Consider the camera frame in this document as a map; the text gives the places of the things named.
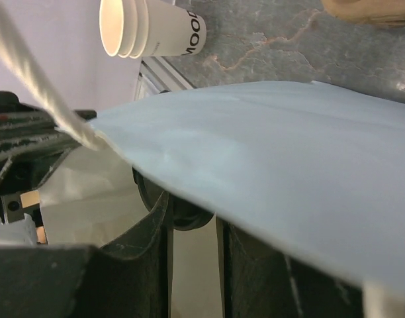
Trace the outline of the light blue paper bag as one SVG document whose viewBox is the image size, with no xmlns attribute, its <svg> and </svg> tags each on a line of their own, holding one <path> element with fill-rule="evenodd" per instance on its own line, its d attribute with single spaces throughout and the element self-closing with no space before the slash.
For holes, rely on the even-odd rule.
<svg viewBox="0 0 405 318">
<path fill-rule="evenodd" d="M 169 192 L 363 288 L 405 317 L 405 104 L 312 81 L 184 90 L 90 123 L 64 102 L 0 4 L 0 60 L 59 128 Z"/>
</svg>

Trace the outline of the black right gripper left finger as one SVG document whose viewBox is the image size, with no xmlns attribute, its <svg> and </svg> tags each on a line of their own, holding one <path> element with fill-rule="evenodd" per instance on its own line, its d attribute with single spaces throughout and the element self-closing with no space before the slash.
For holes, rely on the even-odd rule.
<svg viewBox="0 0 405 318">
<path fill-rule="evenodd" d="M 0 247 L 0 317 L 168 317 L 169 195 L 91 245 Z"/>
</svg>

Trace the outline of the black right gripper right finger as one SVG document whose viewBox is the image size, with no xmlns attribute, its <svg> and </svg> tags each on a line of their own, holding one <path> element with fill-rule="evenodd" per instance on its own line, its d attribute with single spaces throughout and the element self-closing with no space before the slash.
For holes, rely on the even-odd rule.
<svg viewBox="0 0 405 318">
<path fill-rule="evenodd" d="M 355 288 L 222 223 L 224 317 L 362 317 Z"/>
</svg>

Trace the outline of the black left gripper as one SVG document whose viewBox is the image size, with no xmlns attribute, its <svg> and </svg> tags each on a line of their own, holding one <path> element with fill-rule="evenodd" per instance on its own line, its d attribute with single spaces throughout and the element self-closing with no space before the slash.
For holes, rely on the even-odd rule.
<svg viewBox="0 0 405 318">
<path fill-rule="evenodd" d="M 38 188 L 78 147 L 47 112 L 0 91 L 0 244 L 46 242 Z"/>
</svg>

